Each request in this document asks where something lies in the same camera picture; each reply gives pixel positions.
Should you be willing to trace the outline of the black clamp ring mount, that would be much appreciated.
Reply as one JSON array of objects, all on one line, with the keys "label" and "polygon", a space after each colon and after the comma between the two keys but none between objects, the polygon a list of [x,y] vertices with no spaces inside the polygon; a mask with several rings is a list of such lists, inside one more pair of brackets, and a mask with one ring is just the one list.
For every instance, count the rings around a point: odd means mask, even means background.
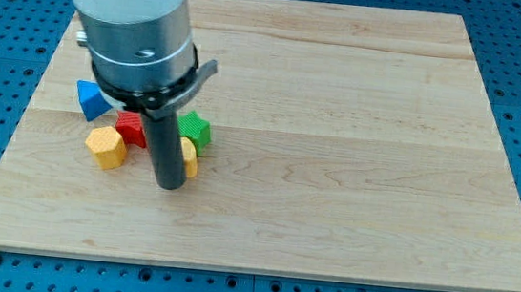
[{"label": "black clamp ring mount", "polygon": [[119,111],[138,112],[151,119],[161,119],[178,111],[194,98],[205,81],[218,71],[218,62],[211,60],[202,67],[192,67],[181,79],[152,91],[122,90],[107,80],[98,69],[96,62],[92,63],[94,78],[104,99]]}]

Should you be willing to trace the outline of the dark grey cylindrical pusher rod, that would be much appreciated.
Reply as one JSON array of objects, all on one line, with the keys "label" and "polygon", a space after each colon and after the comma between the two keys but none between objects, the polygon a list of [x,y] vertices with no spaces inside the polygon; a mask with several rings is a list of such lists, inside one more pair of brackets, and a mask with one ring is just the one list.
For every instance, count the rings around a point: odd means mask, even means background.
[{"label": "dark grey cylindrical pusher rod", "polygon": [[152,119],[140,116],[156,182],[164,190],[176,190],[186,181],[177,114]]}]

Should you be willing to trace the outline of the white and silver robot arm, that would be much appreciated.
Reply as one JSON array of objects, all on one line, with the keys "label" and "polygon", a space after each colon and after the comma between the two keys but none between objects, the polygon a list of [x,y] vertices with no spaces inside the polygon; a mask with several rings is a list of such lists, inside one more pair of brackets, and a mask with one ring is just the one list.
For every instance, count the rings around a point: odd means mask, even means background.
[{"label": "white and silver robot arm", "polygon": [[156,182],[176,190],[187,178],[178,110],[217,69],[201,64],[188,0],[73,0],[103,97],[119,110],[137,113]]}]

